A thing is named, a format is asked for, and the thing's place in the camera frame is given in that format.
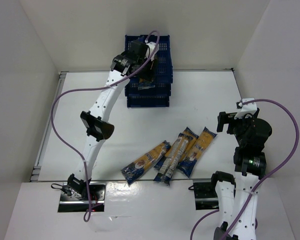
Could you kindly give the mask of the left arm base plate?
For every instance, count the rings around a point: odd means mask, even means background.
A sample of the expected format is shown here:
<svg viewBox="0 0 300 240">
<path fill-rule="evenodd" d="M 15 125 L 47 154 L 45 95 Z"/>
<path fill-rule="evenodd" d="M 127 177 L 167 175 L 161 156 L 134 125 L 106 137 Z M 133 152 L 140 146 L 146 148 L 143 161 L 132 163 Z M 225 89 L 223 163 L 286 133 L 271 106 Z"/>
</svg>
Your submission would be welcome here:
<svg viewBox="0 0 300 240">
<path fill-rule="evenodd" d="M 89 208 L 88 197 L 77 198 L 72 193 L 67 184 L 62 184 L 58 213 L 85 213 Z M 106 184 L 104 182 L 92 181 L 89 185 L 90 198 L 92 203 L 92 212 L 103 212 L 105 209 Z"/>
</svg>

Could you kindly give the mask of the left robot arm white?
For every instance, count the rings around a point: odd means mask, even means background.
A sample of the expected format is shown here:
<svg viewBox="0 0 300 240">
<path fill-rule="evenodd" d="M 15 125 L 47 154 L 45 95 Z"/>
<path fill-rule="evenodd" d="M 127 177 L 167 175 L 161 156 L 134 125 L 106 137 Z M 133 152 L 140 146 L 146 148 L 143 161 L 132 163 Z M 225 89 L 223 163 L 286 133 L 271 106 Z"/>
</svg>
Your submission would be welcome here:
<svg viewBox="0 0 300 240">
<path fill-rule="evenodd" d="M 109 123 L 112 108 L 120 93 L 129 83 L 130 78 L 136 76 L 152 81 L 155 75 L 159 45 L 146 40 L 134 40 L 130 48 L 117 55 L 110 66 L 109 75 L 96 102 L 88 111 L 82 111 L 80 118 L 86 127 L 86 142 L 83 149 L 84 161 L 80 163 L 74 173 L 67 180 L 67 187 L 80 200 L 87 200 L 87 185 L 92 177 L 92 170 L 98 153 L 104 142 L 114 132 L 114 125 Z"/>
</svg>

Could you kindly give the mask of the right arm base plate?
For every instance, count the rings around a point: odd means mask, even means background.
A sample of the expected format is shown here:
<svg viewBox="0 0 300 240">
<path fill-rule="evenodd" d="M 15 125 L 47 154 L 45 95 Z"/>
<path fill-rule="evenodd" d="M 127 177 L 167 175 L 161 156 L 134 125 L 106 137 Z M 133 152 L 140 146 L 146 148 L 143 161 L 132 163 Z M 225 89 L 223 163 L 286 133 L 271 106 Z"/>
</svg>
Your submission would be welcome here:
<svg viewBox="0 0 300 240">
<path fill-rule="evenodd" d="M 219 208 L 218 196 L 210 181 L 194 181 L 188 190 L 194 194 L 197 211 L 217 210 Z"/>
</svg>

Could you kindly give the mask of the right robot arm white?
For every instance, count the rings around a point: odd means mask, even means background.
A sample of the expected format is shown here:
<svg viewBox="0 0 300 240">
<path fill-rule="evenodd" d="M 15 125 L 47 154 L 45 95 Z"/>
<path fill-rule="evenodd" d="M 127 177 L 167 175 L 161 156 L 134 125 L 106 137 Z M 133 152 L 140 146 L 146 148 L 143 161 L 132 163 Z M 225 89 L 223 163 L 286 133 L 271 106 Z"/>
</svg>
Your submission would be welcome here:
<svg viewBox="0 0 300 240">
<path fill-rule="evenodd" d="M 268 122 L 258 113 L 246 113 L 240 118 L 235 113 L 220 112 L 217 132 L 228 125 L 227 133 L 234 135 L 234 174 L 216 171 L 211 177 L 219 205 L 219 225 L 214 231 L 215 240 L 256 239 L 256 212 L 258 192 L 253 187 L 266 175 L 265 142 L 272 134 Z"/>
</svg>

